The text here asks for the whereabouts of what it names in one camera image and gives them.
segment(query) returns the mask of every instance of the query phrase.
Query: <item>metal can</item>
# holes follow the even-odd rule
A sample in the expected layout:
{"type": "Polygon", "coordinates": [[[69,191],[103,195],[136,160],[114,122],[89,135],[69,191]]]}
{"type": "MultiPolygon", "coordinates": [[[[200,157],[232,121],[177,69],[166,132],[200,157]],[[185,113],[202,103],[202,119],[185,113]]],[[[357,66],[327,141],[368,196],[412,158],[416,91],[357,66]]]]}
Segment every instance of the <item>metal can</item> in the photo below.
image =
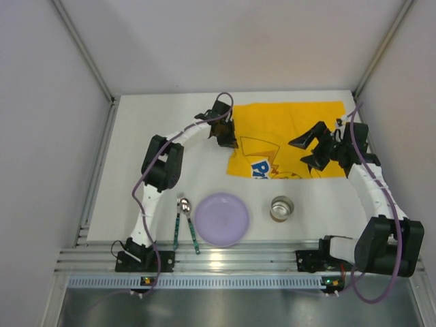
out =
{"type": "Polygon", "coordinates": [[[272,199],[270,216],[274,221],[283,223],[293,211],[294,203],[286,196],[277,196],[272,199]]]}

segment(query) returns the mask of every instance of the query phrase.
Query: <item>purple plate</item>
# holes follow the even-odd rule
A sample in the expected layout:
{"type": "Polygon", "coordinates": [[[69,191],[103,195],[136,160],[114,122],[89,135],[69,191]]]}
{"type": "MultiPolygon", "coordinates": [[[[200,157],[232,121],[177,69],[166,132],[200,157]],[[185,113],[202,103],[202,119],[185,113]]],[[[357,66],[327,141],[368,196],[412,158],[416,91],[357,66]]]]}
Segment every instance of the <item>purple plate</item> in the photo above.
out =
{"type": "Polygon", "coordinates": [[[244,202],[232,194],[215,193],[197,206],[194,225],[207,243],[229,247],[248,230],[250,215],[244,202]]]}

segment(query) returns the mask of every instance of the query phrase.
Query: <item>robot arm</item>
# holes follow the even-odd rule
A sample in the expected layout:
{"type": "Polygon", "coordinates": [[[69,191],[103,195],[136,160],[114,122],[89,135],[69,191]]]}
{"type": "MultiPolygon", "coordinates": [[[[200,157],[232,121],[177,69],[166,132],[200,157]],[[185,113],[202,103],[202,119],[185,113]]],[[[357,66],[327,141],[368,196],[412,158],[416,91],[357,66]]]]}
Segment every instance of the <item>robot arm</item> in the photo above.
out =
{"type": "MultiPolygon", "coordinates": [[[[201,122],[201,119],[194,119],[193,124],[197,124],[201,122]]],[[[164,137],[164,140],[169,140],[175,135],[177,135],[179,132],[170,134],[169,136],[164,137]]],[[[182,134],[177,139],[177,146],[174,147],[178,153],[182,153],[182,150],[189,150],[191,147],[199,143],[200,141],[206,140],[211,135],[211,126],[208,124],[201,124],[196,125],[192,127],[191,129],[187,130],[184,134],[182,134]]],[[[169,159],[168,155],[164,156],[163,160],[167,161],[169,159]]],[[[143,172],[145,171],[147,165],[143,166],[143,172]]],[[[158,188],[153,186],[152,184],[143,185],[143,197],[142,197],[142,204],[146,208],[146,223],[149,227],[149,232],[154,239],[156,239],[156,229],[157,229],[157,222],[156,219],[154,219],[155,211],[157,208],[157,205],[159,203],[160,198],[162,197],[162,192],[158,191],[158,188]]],[[[142,213],[139,212],[138,219],[136,220],[136,225],[132,233],[130,234],[131,239],[133,242],[135,242],[138,245],[144,245],[145,247],[149,247],[151,245],[151,241],[149,240],[148,236],[145,233],[144,230],[144,224],[142,222],[142,213]]]]}
{"type": "MultiPolygon", "coordinates": [[[[390,197],[392,194],[386,184],[382,168],[377,156],[367,153],[368,125],[354,123],[354,135],[365,161],[375,173],[381,187],[371,178],[366,168],[354,150],[351,138],[350,124],[343,124],[337,120],[337,129],[331,132],[324,122],[318,122],[307,133],[289,142],[291,146],[306,149],[316,138],[318,145],[313,149],[312,155],[303,157],[309,169],[323,170],[330,160],[339,162],[344,172],[356,190],[369,222],[359,239],[342,236],[326,236],[320,240],[320,252],[325,257],[345,260],[355,264],[363,273],[377,273],[391,275],[397,249],[396,228],[392,216],[392,209],[382,190],[385,189],[390,197]]],[[[399,276],[413,275],[422,239],[424,228],[419,221],[410,221],[406,214],[394,202],[398,213],[402,231],[403,251],[399,276]]]]}
{"type": "MultiPolygon", "coordinates": [[[[231,113],[222,119],[219,118],[230,112],[230,108],[229,105],[216,100],[212,109],[207,110],[204,114],[196,115],[191,123],[192,128],[186,129],[175,140],[176,143],[172,142],[166,147],[144,178],[142,204],[145,207],[146,224],[153,240],[156,239],[157,219],[154,216],[157,205],[163,192],[173,188],[178,182],[184,150],[190,149],[200,141],[212,136],[217,138],[219,146],[237,147],[231,113]]],[[[178,134],[180,134],[179,131],[165,137],[156,135],[151,139],[141,173],[144,174],[164,144],[178,134]]],[[[146,235],[142,218],[142,212],[140,211],[135,228],[125,242],[124,251],[119,253],[118,262],[122,262],[122,264],[117,263],[116,271],[147,271],[152,265],[155,254],[151,241],[146,235]]]]}

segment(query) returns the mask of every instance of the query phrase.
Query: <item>white tabletop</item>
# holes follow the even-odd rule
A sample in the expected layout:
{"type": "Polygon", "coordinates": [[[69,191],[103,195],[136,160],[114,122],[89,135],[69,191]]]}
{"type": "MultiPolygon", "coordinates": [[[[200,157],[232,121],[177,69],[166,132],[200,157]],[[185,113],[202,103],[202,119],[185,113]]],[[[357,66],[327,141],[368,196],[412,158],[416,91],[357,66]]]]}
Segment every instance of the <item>white tabletop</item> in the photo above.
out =
{"type": "MultiPolygon", "coordinates": [[[[354,109],[349,91],[232,95],[235,104],[342,101],[347,112],[354,109]]],[[[131,198],[131,190],[140,178],[150,139],[155,134],[164,136],[184,128],[195,114],[211,108],[216,96],[217,93],[194,93],[121,97],[88,240],[129,237],[138,216],[138,205],[131,198]]],[[[251,225],[244,240],[307,240],[328,234],[360,236],[367,218],[346,178],[253,180],[228,176],[225,172],[231,153],[232,149],[220,148],[215,138],[185,152],[181,178],[174,189],[165,192],[157,209],[157,240],[173,239],[176,194],[180,191],[191,200],[194,214],[196,204],[212,193],[226,191],[240,197],[251,213],[251,225]],[[269,208],[271,200],[281,195],[294,201],[295,210],[286,222],[277,223],[270,218],[269,208]]],[[[183,218],[178,238],[191,239],[183,218]]]]}

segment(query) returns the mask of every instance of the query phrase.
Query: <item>white wall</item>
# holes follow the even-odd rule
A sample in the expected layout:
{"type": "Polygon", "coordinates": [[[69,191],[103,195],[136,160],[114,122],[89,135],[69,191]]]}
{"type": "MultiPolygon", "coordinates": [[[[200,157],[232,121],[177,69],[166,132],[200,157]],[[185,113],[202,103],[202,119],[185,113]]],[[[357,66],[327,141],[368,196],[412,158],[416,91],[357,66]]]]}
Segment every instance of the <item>white wall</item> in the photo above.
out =
{"type": "Polygon", "coordinates": [[[436,2],[419,0],[362,98],[375,150],[401,208],[424,224],[436,289],[436,2]]]}
{"type": "Polygon", "coordinates": [[[112,92],[353,89],[403,0],[63,0],[112,92]]]}
{"type": "Polygon", "coordinates": [[[108,103],[47,0],[0,1],[0,326],[35,326],[108,103]]]}

